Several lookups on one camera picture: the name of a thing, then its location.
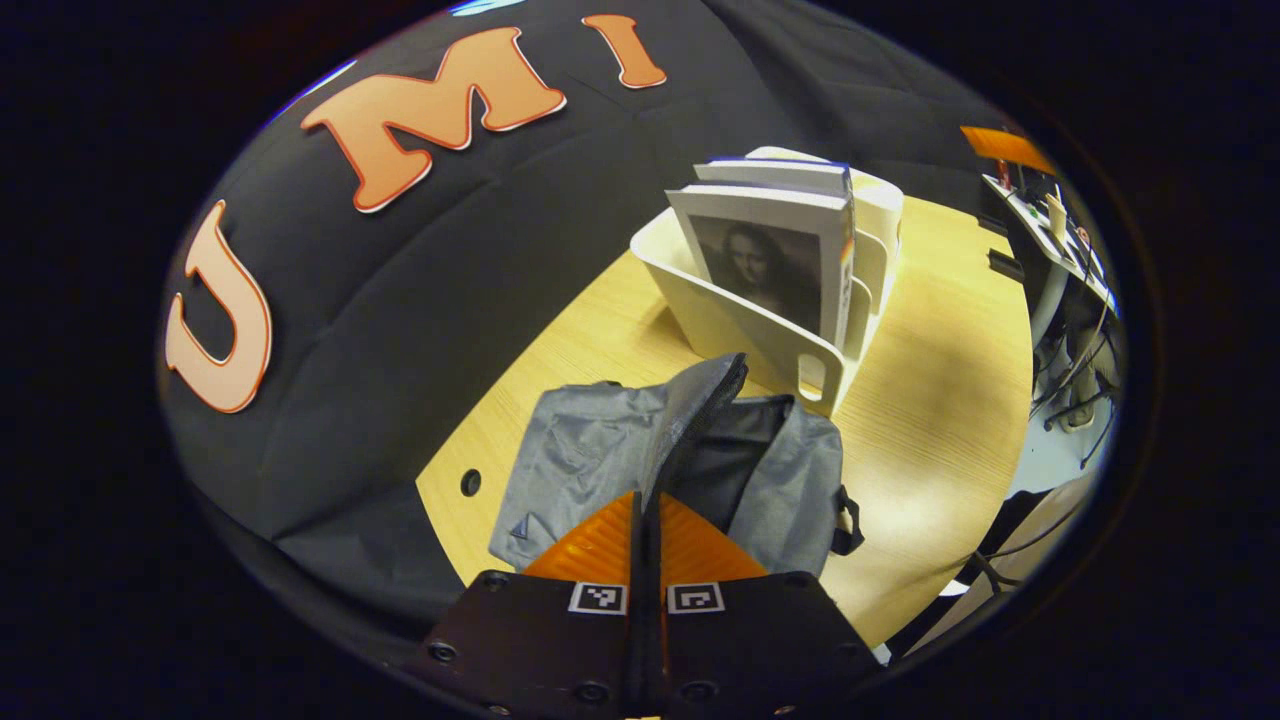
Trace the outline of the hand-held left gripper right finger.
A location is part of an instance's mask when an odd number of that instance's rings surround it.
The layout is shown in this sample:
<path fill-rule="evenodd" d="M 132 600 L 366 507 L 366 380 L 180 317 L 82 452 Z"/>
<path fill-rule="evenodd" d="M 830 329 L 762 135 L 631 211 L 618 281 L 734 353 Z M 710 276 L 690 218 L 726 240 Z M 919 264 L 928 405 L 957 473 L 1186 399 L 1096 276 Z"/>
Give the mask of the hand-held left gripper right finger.
<path fill-rule="evenodd" d="M 882 674 L 809 571 L 769 573 L 659 495 L 663 719 L 820 719 Z"/>

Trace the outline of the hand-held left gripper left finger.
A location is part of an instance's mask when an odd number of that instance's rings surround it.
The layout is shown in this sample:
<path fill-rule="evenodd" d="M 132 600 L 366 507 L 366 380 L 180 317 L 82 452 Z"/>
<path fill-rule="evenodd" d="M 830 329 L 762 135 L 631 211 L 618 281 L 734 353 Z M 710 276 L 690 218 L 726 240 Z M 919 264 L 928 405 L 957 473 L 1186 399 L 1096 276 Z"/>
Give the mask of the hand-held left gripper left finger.
<path fill-rule="evenodd" d="M 609 502 L 522 573 L 480 573 L 406 671 L 489 719 L 622 717 L 635 501 Z"/>

